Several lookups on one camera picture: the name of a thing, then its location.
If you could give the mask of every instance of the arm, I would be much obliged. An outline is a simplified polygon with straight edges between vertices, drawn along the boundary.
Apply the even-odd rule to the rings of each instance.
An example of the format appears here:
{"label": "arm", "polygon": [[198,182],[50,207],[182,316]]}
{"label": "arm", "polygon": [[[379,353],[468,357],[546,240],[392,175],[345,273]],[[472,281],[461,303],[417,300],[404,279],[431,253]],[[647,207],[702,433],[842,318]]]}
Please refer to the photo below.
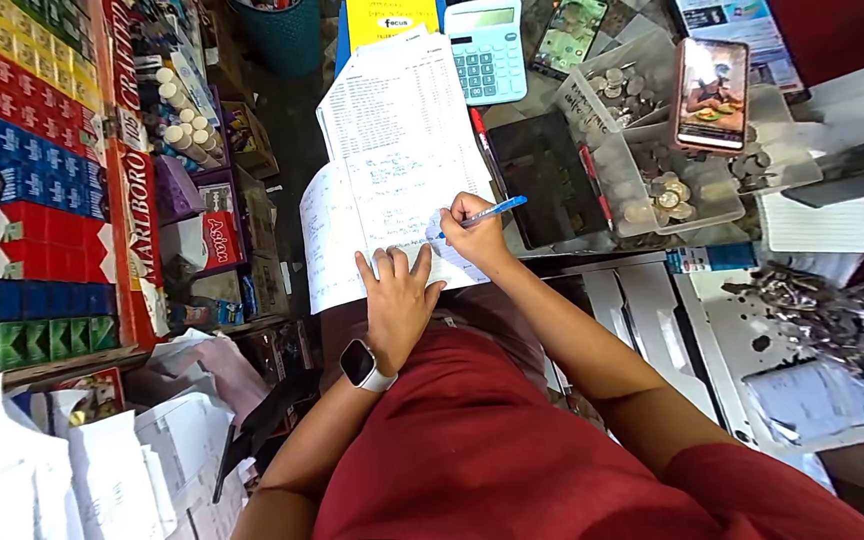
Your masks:
{"label": "arm", "polygon": [[[366,343],[382,375],[399,373],[422,336],[446,286],[428,286],[432,250],[422,246],[412,270],[398,248],[376,250],[373,274],[361,252],[355,264],[362,274],[368,302]],[[235,525],[232,538],[308,538],[319,501],[342,459],[381,394],[356,388],[342,375],[322,395],[271,460]]]}
{"label": "arm", "polygon": [[458,225],[489,206],[460,193],[451,210],[441,211],[445,237],[509,295],[549,356],[629,452],[662,478],[668,463],[686,448],[740,444],[641,356],[516,260],[505,245],[500,220],[489,219],[470,229]]}

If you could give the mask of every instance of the hand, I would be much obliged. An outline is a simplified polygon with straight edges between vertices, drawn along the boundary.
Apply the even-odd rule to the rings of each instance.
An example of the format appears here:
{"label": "hand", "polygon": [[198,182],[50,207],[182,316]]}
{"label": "hand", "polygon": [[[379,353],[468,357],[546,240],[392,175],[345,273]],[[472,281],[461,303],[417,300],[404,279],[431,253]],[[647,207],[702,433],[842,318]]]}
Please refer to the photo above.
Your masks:
{"label": "hand", "polygon": [[368,334],[365,341],[375,355],[379,373],[391,377],[399,373],[426,330],[446,282],[436,281],[426,286],[432,271],[432,246],[428,244],[418,250],[411,272],[409,256],[399,248],[377,249],[372,257],[378,278],[362,251],[355,251],[355,265],[366,285]]}
{"label": "hand", "polygon": [[462,191],[455,196],[451,209],[442,208],[439,211],[441,221],[438,224],[445,233],[445,243],[454,247],[459,255],[490,278],[516,262],[516,258],[505,245],[505,237],[502,236],[502,219],[498,216],[490,217],[470,228],[462,228],[459,222],[492,205],[481,197]]}

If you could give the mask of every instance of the notebook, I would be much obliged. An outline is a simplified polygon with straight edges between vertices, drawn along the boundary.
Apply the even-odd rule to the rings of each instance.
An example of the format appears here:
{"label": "notebook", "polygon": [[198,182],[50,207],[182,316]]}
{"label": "notebook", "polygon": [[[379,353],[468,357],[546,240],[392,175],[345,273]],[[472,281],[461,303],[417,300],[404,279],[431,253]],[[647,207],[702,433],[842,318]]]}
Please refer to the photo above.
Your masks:
{"label": "notebook", "polygon": [[813,208],[781,192],[759,197],[770,251],[864,253],[864,197]]}
{"label": "notebook", "polygon": [[489,280],[435,238],[459,191],[495,202],[465,103],[444,35],[403,33],[352,56],[316,110],[330,163],[299,206],[313,314],[365,298],[356,251],[396,246],[414,263],[428,242],[429,283]]}
{"label": "notebook", "polygon": [[380,42],[420,24],[439,30],[435,0],[345,0],[349,50]]}

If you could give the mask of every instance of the blue calculator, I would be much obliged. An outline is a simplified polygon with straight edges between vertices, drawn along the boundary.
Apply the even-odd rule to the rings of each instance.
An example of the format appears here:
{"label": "blue calculator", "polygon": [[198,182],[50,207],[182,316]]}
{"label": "blue calculator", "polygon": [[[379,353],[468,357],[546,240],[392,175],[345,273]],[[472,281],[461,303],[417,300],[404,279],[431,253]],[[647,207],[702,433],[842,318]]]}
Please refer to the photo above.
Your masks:
{"label": "blue calculator", "polygon": [[445,8],[465,104],[519,101],[527,92],[522,58],[521,0],[469,0]]}

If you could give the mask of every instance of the smartphone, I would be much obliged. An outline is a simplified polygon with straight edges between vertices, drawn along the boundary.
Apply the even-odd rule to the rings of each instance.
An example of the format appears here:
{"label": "smartphone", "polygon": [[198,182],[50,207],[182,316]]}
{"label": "smartphone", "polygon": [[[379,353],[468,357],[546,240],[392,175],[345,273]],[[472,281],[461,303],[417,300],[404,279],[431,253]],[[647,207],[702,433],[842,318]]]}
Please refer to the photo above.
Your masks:
{"label": "smartphone", "polygon": [[673,141],[678,148],[733,155],[745,148],[749,46],[687,37],[678,43]]}
{"label": "smartphone", "polygon": [[545,27],[532,58],[532,68],[548,77],[566,80],[572,68],[582,64],[609,4],[601,0],[562,0]]}

